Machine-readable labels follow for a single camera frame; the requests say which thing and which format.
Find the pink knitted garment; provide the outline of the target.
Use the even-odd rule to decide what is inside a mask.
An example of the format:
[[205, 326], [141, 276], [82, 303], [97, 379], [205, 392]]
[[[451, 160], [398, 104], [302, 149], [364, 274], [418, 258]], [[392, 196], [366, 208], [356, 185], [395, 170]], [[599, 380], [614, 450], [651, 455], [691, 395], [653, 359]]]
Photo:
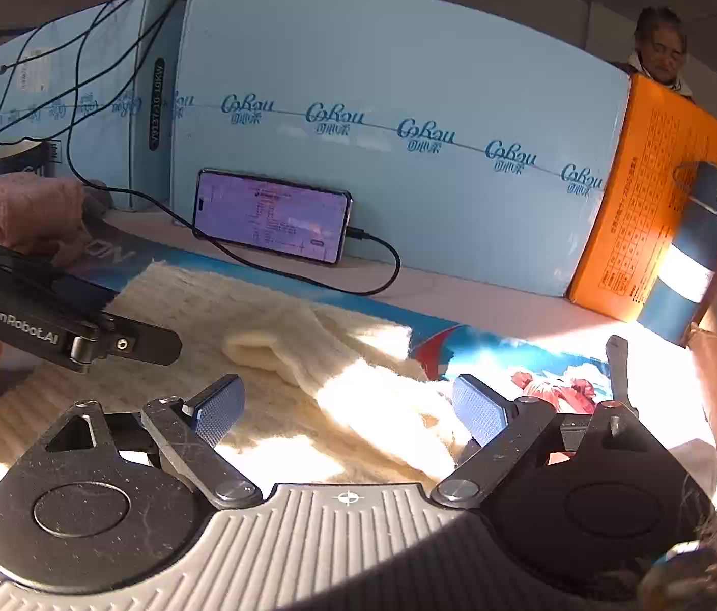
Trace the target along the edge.
[[90, 239], [78, 179], [0, 175], [1, 247], [42, 255], [63, 268], [81, 257]]

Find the blue white thermos bottle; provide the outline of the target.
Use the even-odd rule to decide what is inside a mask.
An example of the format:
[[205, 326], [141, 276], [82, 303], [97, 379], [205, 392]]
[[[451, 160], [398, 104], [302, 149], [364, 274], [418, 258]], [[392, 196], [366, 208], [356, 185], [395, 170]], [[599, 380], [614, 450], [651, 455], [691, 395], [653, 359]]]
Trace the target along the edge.
[[717, 273], [717, 164], [681, 164], [673, 171], [686, 189], [680, 223], [657, 271], [657, 278], [637, 321], [678, 346], [699, 312]]

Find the large light blue box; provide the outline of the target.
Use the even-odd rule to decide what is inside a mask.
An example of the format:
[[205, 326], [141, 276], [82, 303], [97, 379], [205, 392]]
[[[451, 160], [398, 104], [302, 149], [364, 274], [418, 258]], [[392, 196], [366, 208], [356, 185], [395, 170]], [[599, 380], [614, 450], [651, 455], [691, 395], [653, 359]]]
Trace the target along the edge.
[[603, 201], [630, 83], [442, 0], [188, 0], [172, 207], [205, 169], [353, 196], [409, 268], [560, 296]]

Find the smartphone with lit screen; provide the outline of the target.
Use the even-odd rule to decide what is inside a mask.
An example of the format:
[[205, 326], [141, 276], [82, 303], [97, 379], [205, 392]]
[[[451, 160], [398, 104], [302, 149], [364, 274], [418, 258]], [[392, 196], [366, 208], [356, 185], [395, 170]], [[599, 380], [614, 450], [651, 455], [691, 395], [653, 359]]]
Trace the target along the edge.
[[255, 174], [203, 169], [193, 225], [220, 243], [335, 265], [345, 246], [353, 197]]

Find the person in background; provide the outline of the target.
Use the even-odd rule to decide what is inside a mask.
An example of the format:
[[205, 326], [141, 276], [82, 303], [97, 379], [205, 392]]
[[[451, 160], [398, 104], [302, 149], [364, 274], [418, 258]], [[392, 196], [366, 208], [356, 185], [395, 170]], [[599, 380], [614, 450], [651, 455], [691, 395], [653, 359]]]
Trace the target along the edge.
[[642, 74], [693, 101], [694, 94], [681, 76], [686, 57], [688, 36], [681, 18], [669, 7], [645, 7], [634, 29], [633, 52], [626, 61], [612, 62], [612, 66], [629, 76]]

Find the printed blue desk mat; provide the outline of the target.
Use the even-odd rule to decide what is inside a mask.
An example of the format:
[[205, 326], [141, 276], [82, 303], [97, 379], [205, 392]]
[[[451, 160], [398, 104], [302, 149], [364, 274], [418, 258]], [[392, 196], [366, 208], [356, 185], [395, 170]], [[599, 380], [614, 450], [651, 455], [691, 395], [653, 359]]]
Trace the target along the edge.
[[88, 230], [91, 239], [73, 271], [109, 290], [121, 291], [155, 261], [224, 274], [404, 324], [411, 330], [409, 349], [427, 372], [447, 378], [470, 372], [509, 395], [515, 370], [556, 381], [581, 371], [605, 399], [614, 374], [608, 341], [622, 338], [629, 345], [626, 395], [645, 428], [667, 448], [714, 441], [691, 352], [636, 323], [612, 321], [561, 298], [411, 269], [385, 294], [347, 295], [347, 286], [379, 286], [389, 266], [347, 258], [336, 268], [295, 266], [296, 276], [285, 279], [275, 272], [277, 258], [267, 259], [265, 272], [236, 265], [154, 214], [126, 214], [117, 225], [93, 221]]

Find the orange cardboard box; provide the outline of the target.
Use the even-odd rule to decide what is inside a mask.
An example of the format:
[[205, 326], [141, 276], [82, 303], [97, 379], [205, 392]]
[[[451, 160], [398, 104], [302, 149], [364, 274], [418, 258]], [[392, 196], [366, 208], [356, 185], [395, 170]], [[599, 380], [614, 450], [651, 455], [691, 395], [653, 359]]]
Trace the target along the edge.
[[610, 179], [569, 301], [615, 320], [639, 317], [701, 161], [717, 164], [717, 119], [633, 76]]

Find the cream knitted sweater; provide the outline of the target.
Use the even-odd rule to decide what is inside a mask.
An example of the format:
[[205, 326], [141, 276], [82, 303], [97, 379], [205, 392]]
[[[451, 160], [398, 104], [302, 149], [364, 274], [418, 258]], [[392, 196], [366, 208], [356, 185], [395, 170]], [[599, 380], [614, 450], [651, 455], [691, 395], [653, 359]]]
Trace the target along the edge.
[[0, 475], [75, 401], [136, 411], [157, 397], [188, 399], [226, 374], [244, 382], [245, 412], [212, 444], [260, 486], [431, 486], [469, 443], [449, 383], [428, 379], [411, 357], [404, 324], [166, 263], [150, 265], [110, 308], [176, 331], [179, 360], [109, 358], [86, 374], [41, 364], [0, 397]]

